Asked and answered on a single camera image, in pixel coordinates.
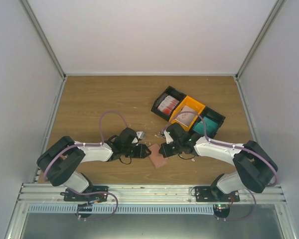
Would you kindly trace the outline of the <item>pink clear card holder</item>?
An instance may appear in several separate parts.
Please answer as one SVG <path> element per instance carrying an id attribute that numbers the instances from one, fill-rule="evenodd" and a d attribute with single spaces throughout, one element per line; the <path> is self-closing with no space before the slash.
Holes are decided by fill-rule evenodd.
<path id="1" fill-rule="evenodd" d="M 149 158 L 154 166 L 154 168 L 160 168 L 167 164 L 167 159 L 164 158 L 159 153 L 160 146 L 155 143 L 149 147 L 149 150 L 151 151 L 151 154 L 149 155 Z"/>

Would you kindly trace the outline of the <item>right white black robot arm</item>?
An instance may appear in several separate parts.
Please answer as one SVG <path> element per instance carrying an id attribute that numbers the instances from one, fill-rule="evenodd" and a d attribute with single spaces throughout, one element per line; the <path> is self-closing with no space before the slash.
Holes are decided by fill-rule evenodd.
<path id="1" fill-rule="evenodd" d="M 163 134 L 166 142 L 159 153 L 164 158 L 185 153 L 214 158 L 236 168 L 233 173 L 219 175 L 210 185 L 211 197 L 217 202 L 242 189 L 262 193 L 271 180 L 278 178 L 277 165 L 255 141 L 231 144 L 213 140 L 196 132 L 187 132 L 178 123 L 168 126 Z"/>

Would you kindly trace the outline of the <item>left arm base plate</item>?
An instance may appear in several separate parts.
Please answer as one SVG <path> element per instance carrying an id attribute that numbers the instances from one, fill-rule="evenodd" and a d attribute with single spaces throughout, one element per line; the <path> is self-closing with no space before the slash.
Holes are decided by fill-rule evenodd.
<path id="1" fill-rule="evenodd" d="M 88 187 L 83 193 L 75 193 L 69 188 L 65 192 L 61 192 L 63 200 L 66 202 L 105 202 L 107 201 L 108 186 L 92 186 Z"/>

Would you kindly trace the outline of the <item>white red card orange bin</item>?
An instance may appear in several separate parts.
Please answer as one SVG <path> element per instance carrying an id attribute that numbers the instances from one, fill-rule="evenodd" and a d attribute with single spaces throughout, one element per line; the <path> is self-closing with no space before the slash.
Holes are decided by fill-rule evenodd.
<path id="1" fill-rule="evenodd" d="M 196 111 L 189 106 L 184 106 L 180 112 L 185 112 L 183 114 L 178 115 L 175 120 L 182 124 L 185 127 L 190 127 L 191 123 L 194 121 L 196 114 L 192 114 L 191 112 L 196 113 Z"/>

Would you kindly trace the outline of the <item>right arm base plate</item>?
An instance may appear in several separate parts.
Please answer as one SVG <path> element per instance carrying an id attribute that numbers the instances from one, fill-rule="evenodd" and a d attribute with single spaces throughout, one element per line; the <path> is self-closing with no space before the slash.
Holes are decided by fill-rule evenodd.
<path id="1" fill-rule="evenodd" d="M 213 193 L 210 186 L 194 186 L 190 195 L 195 197 L 196 202 L 231 203 L 240 202 L 238 191 L 229 194 Z"/>

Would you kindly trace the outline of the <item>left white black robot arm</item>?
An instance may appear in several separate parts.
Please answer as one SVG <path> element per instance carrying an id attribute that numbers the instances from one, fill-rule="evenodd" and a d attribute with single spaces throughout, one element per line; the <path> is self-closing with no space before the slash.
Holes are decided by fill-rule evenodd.
<path id="1" fill-rule="evenodd" d="M 84 162 L 111 162 L 121 157 L 143 159 L 151 151 L 140 143 L 142 131 L 127 127 L 101 143 L 83 143 L 64 136 L 46 150 L 37 160 L 37 166 L 44 173 L 44 179 L 53 186 L 63 185 L 75 191 L 81 201 L 88 201 L 93 195 L 92 183 L 77 167 Z"/>

